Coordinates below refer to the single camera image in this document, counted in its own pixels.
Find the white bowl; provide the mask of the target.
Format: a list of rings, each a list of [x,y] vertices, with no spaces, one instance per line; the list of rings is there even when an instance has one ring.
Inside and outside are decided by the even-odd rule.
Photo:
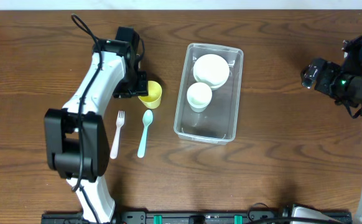
[[[227,61],[215,54],[206,54],[198,58],[193,66],[196,82],[207,84],[212,90],[223,86],[230,75]]]

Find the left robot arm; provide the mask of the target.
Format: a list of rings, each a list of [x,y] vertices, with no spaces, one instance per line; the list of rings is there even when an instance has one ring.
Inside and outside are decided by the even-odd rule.
[[[91,65],[75,94],[44,116],[47,163],[76,192],[80,215],[56,217],[52,223],[112,223],[115,201],[104,173],[110,146],[103,117],[110,99],[147,96],[147,75],[139,69],[139,38],[98,39]]]

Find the white cup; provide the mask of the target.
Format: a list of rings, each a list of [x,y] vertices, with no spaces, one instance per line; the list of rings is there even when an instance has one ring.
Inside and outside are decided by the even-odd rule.
[[[202,82],[194,83],[187,90],[187,101],[196,113],[203,112],[210,104],[213,93],[211,88]]]

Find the yellow cup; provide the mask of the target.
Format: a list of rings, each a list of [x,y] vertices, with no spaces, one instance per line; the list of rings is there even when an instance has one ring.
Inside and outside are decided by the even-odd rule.
[[[138,98],[144,106],[146,106],[148,109],[154,110],[160,106],[162,98],[162,87],[159,83],[149,80],[147,90],[147,96],[139,96]]]

